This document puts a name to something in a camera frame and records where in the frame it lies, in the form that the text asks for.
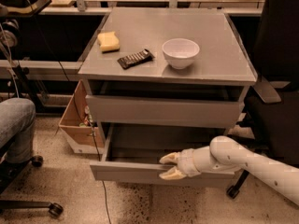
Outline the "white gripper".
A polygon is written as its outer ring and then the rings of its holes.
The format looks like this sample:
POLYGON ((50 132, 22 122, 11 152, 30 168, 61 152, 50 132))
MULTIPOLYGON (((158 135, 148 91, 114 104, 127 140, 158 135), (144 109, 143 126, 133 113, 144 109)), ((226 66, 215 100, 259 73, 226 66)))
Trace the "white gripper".
POLYGON ((193 161, 193 149, 184 149, 180 153, 172 152, 162 156, 159 160, 161 164, 174 163, 178 167, 172 167, 164 173, 160 173, 159 177, 163 180, 180 180, 187 177, 200 175, 201 172, 197 170, 193 161))

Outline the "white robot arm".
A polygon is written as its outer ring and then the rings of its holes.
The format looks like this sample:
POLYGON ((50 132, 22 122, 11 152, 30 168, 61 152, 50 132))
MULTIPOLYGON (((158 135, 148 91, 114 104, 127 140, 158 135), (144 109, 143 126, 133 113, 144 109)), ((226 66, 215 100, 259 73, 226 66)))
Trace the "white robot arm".
POLYGON ((160 163, 175 164, 168 171, 159 174, 163 180, 243 169, 293 203, 299 204, 298 168, 252 152, 227 136, 213 138, 207 147, 169 153, 160 158, 160 163))

